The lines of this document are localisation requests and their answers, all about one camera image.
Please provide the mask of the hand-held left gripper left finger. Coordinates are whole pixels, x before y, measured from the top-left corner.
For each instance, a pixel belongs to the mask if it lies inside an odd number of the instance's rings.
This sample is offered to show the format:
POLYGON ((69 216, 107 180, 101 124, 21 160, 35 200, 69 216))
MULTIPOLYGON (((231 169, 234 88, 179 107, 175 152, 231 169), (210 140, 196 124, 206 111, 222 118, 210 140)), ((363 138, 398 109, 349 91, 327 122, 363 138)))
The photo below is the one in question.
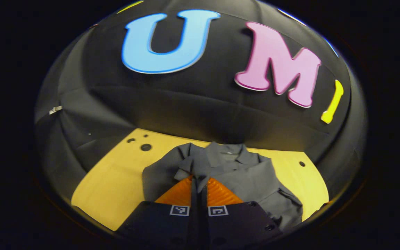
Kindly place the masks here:
POLYGON ((188 250, 199 227, 196 179, 186 177, 156 201, 142 201, 117 229, 129 250, 188 250))

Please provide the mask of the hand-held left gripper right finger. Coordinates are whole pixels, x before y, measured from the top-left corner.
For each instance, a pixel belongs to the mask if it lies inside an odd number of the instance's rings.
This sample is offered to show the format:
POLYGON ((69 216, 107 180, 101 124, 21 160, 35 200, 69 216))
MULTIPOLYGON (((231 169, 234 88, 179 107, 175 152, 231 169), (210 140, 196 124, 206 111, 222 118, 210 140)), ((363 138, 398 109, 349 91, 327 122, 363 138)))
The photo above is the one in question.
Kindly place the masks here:
POLYGON ((282 231, 255 201, 243 201, 215 178, 201 192, 206 249, 255 249, 282 231))

